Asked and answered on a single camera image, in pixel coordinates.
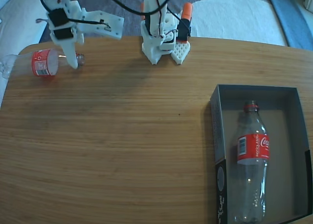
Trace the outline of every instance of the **bottle label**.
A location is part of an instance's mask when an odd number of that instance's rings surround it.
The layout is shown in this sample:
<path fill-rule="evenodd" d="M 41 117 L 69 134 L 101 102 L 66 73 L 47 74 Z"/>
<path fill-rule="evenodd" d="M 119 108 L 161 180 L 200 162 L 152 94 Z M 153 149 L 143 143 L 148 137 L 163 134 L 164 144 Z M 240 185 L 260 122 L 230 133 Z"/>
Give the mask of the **bottle label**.
<path fill-rule="evenodd" d="M 265 134 L 247 134 L 238 139 L 238 159 L 269 159 L 269 137 Z"/>
<path fill-rule="evenodd" d="M 34 52 L 31 59 L 31 68 L 35 76 L 53 76 L 48 69 L 48 56 L 51 49 Z"/>

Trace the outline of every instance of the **standing bottle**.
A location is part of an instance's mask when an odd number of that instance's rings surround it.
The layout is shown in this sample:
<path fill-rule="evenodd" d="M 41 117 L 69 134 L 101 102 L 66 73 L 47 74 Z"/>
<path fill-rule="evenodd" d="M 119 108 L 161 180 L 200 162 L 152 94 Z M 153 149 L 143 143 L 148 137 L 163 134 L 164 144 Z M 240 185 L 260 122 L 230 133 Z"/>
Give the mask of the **standing bottle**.
<path fill-rule="evenodd" d="M 255 224 L 265 215 L 265 183 L 269 160 L 269 137 L 255 101 L 244 106 L 241 136 L 238 138 L 235 222 Z"/>
<path fill-rule="evenodd" d="M 85 64 L 83 54 L 77 54 L 76 58 L 78 67 Z M 0 72 L 5 79 L 9 79 L 12 71 L 15 75 L 55 76 L 63 67 L 70 68 L 60 49 L 37 50 L 22 55 L 11 54 L 0 59 Z"/>

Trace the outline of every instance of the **cardboard box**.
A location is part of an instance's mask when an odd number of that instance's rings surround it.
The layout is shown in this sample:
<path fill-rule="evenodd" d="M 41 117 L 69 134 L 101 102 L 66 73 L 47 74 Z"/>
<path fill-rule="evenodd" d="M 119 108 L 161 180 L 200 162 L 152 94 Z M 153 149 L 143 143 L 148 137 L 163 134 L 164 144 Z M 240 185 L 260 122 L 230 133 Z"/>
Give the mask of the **cardboard box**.
<path fill-rule="evenodd" d="M 312 167 L 296 88 L 218 85 L 211 97 L 219 224 L 232 224 L 237 146 L 233 137 L 247 100 L 258 102 L 270 138 L 266 214 L 262 224 L 282 224 L 313 212 Z"/>

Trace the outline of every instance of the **clear plastic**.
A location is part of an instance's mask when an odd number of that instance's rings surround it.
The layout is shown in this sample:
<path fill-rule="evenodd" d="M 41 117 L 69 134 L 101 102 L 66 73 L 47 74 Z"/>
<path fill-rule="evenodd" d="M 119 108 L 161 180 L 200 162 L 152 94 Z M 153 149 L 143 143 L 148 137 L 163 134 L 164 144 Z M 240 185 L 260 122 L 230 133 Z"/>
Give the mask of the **clear plastic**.
<path fill-rule="evenodd" d="M 36 51 L 23 54 L 23 55 L 7 55 L 0 59 L 0 72 L 2 77 L 9 79 L 11 72 L 14 72 L 15 75 L 34 75 L 32 70 L 32 57 Z M 77 61 L 79 67 L 85 64 L 85 57 L 83 54 L 77 54 Z M 60 49 L 51 49 L 49 55 L 50 66 L 54 68 L 54 75 L 57 72 L 62 71 L 62 67 L 70 68 L 67 63 L 66 56 L 63 54 Z"/>
<path fill-rule="evenodd" d="M 245 106 L 239 134 L 268 134 L 255 101 Z M 235 190 L 234 222 L 240 224 L 260 223 L 266 210 L 265 187 L 268 160 L 259 158 L 250 160 L 253 161 L 249 164 L 237 163 L 238 186 Z"/>

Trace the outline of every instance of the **coca-cola logo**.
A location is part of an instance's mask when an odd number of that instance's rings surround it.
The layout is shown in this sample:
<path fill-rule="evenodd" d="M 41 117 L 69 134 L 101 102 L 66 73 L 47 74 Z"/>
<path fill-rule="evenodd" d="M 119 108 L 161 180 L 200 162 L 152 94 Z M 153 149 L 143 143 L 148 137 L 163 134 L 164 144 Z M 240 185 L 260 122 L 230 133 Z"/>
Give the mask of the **coca-cola logo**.
<path fill-rule="evenodd" d="M 261 147 L 268 148 L 268 146 L 269 146 L 269 141 L 267 140 L 267 138 L 266 137 L 262 138 L 262 140 L 261 140 Z"/>

